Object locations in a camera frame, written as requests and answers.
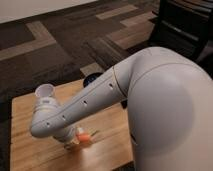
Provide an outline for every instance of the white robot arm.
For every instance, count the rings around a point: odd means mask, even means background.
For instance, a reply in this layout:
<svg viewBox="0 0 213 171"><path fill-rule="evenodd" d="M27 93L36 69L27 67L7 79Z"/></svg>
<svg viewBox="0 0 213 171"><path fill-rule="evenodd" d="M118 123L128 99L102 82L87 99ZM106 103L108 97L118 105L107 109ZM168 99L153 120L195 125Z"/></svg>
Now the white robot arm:
<svg viewBox="0 0 213 171"><path fill-rule="evenodd" d="M54 135L124 99L137 170L213 170L213 82L193 62L160 47L116 64L51 112L36 113L31 134Z"/></svg>

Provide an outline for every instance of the wooden table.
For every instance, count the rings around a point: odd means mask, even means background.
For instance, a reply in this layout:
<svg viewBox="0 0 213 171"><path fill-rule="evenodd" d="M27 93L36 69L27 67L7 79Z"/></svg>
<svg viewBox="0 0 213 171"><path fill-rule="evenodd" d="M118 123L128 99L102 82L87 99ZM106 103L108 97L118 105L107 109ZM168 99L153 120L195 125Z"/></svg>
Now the wooden table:
<svg viewBox="0 0 213 171"><path fill-rule="evenodd" d="M82 80L56 87L63 104L82 89ZM112 170L132 160L127 112L116 104L76 123L85 130L100 130L92 143L76 145L67 151L48 137L36 139L29 132L35 103L34 94L17 97L12 105L11 170L66 171Z"/></svg>

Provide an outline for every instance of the black chair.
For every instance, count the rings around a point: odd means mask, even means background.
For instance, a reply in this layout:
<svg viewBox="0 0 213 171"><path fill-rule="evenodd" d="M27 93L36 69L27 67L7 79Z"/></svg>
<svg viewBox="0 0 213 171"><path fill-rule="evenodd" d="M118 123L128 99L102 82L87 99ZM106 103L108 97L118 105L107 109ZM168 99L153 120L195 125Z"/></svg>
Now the black chair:
<svg viewBox="0 0 213 171"><path fill-rule="evenodd" d="M157 22L148 40L196 61L213 25L213 0L161 0Z"/></svg>

